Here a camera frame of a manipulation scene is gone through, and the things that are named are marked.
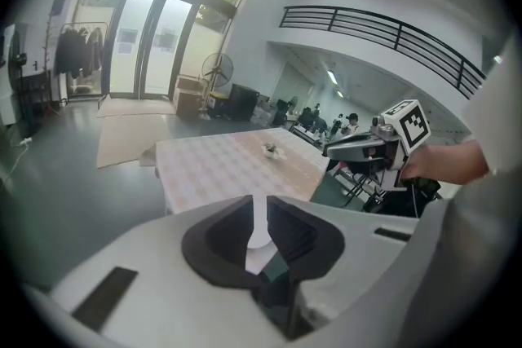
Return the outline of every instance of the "hanging clothes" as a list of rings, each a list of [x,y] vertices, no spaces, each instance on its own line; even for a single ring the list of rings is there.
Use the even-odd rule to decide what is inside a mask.
[[[87,40],[84,60],[82,63],[82,75],[88,77],[93,71],[101,68],[102,58],[104,55],[104,36],[100,28],[95,28],[89,35]]]
[[[70,73],[73,78],[80,75],[80,68],[83,67],[85,57],[86,38],[88,31],[81,28],[66,29],[59,38],[55,55],[55,73]]]

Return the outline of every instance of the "door frame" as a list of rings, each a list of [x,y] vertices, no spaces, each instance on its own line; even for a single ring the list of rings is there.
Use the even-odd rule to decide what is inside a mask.
[[[188,44],[188,39],[190,37],[190,33],[192,31],[192,27],[196,22],[197,13],[201,7],[201,5],[205,5],[214,9],[215,11],[225,15],[230,20],[233,19],[234,15],[237,12],[237,8],[224,0],[180,0],[182,2],[186,2],[191,4],[190,11],[187,15],[187,19],[185,20],[185,24],[181,34],[179,35],[177,48],[175,51],[174,63],[171,69],[170,75],[170,84],[167,97],[169,100],[173,99],[174,89],[175,89],[175,81],[177,76],[179,75],[181,64],[183,63],[183,57],[185,53],[185,49]],[[165,6],[166,0],[153,0],[153,4],[151,5],[147,19],[145,20],[145,24],[141,33],[141,37],[139,40],[139,49],[138,49],[138,57],[136,58],[135,65],[135,88],[132,93],[117,93],[110,91],[110,74],[111,74],[111,61],[113,58],[114,46],[116,44],[116,35],[118,30],[119,22],[122,18],[123,9],[125,7],[125,2],[118,2],[117,6],[114,8],[113,15],[111,18],[110,25],[108,27],[108,31],[105,38],[104,44],[104,57],[103,57],[103,66],[102,66],[102,75],[101,75],[101,87],[102,87],[102,95],[110,94],[111,97],[116,99],[159,99],[165,97],[164,95],[157,94],[146,94],[144,92],[145,80],[147,76],[147,67],[148,67],[148,57],[150,56],[150,51],[152,49],[153,37],[157,29],[157,24],[163,11],[163,7]]]

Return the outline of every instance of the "floor mat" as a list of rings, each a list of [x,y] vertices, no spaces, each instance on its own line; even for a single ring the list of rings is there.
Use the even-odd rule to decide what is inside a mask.
[[[96,166],[139,160],[144,151],[167,139],[171,139],[170,131],[161,115],[105,117]]]
[[[133,100],[107,98],[96,117],[123,117],[127,115],[174,115],[168,100]]]

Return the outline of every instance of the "cardboard box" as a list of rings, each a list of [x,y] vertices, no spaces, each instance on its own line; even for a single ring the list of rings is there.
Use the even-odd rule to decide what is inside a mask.
[[[180,74],[176,79],[175,89],[203,92],[205,85],[206,80],[202,78]]]
[[[183,119],[196,119],[203,101],[203,94],[193,90],[174,90],[174,112]]]

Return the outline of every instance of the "black pad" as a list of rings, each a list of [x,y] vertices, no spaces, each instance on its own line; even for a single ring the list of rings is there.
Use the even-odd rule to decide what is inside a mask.
[[[256,289],[263,281],[245,270],[246,248],[253,231],[254,202],[252,196],[244,196],[188,229],[181,251],[188,265],[209,283]]]
[[[269,196],[268,234],[290,269],[292,280],[326,275],[344,252],[337,227],[283,200]]]

